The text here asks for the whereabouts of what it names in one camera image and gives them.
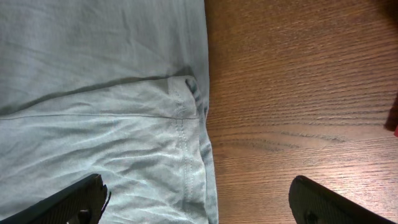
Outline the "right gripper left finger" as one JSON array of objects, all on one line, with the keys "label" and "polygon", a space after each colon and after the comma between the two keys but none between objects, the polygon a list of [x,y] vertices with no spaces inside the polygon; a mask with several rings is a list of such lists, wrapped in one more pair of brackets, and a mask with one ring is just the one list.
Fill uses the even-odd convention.
[{"label": "right gripper left finger", "polygon": [[98,224],[111,199],[99,174],[91,174],[1,224]]}]

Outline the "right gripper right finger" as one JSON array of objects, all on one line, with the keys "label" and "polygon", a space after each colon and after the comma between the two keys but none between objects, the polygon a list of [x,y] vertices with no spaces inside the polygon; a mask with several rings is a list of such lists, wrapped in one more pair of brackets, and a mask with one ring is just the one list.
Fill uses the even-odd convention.
[{"label": "right gripper right finger", "polygon": [[303,175],[290,185],[289,206],[298,224],[394,224]]}]

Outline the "light blue t-shirt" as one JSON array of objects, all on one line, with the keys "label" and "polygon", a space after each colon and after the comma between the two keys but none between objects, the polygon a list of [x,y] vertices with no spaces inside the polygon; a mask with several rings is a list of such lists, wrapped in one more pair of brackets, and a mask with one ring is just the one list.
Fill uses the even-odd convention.
[{"label": "light blue t-shirt", "polygon": [[101,223],[218,223],[205,3],[1,2],[1,218],[90,175]]}]

